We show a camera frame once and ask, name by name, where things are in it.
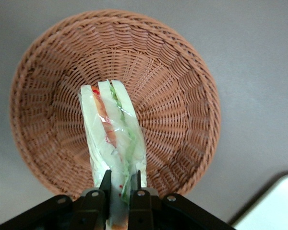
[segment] basket weave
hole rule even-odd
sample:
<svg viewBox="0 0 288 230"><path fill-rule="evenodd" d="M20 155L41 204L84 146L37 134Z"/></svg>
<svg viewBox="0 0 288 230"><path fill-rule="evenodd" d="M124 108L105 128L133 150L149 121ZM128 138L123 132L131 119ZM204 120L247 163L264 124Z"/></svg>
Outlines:
<svg viewBox="0 0 288 230"><path fill-rule="evenodd" d="M147 144L147 182L185 194L206 171L220 132L214 79L179 34L144 15L84 12L59 22L24 54L12 83L11 126L33 174L76 199L94 185L77 93L124 83Z"/></svg>

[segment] wrapped sandwich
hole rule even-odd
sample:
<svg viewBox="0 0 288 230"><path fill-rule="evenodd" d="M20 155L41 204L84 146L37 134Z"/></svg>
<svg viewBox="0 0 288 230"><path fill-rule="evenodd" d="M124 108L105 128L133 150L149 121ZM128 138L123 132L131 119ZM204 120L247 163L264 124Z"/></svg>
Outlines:
<svg viewBox="0 0 288 230"><path fill-rule="evenodd" d="M141 171L146 187L146 149L142 130L124 85L118 80L84 85L79 93L93 180L99 187L112 170L110 217L112 229L126 229L131 177Z"/></svg>

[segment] gray table surface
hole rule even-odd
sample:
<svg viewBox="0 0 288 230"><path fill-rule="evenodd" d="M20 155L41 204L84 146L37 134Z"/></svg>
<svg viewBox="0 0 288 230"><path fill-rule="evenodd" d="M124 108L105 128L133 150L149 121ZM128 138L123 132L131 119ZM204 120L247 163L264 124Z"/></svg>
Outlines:
<svg viewBox="0 0 288 230"><path fill-rule="evenodd" d="M288 171L288 0L0 0L0 223L53 196L12 139L8 98L17 63L59 20L105 8L160 20L206 61L221 101L221 138L187 197L229 221Z"/></svg>

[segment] screw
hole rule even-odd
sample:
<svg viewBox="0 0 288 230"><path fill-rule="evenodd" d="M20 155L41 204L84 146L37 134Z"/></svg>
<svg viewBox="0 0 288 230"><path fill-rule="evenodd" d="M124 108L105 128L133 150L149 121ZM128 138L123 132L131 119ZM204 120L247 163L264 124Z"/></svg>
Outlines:
<svg viewBox="0 0 288 230"><path fill-rule="evenodd" d="M66 202L66 198L65 198L65 197L57 200L57 203L58 203L59 205L65 203L65 202Z"/></svg>
<svg viewBox="0 0 288 230"><path fill-rule="evenodd" d="M139 191L138 193L138 196L144 196L145 195L145 192L143 190Z"/></svg>
<svg viewBox="0 0 288 230"><path fill-rule="evenodd" d="M98 196L98 195L99 195L99 192L98 192L98 191L95 191L95 192L92 193L92 196L93 196L93 197Z"/></svg>
<svg viewBox="0 0 288 230"><path fill-rule="evenodd" d="M170 195L170 196L168 196L168 201L174 202L174 201L176 201L176 197Z"/></svg>

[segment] white object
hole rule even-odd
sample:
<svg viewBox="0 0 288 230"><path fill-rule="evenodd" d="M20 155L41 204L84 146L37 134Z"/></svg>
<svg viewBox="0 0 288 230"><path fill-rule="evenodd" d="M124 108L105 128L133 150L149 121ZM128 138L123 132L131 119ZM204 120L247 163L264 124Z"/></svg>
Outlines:
<svg viewBox="0 0 288 230"><path fill-rule="evenodd" d="M233 227L237 230L288 230L288 175L279 179Z"/></svg>

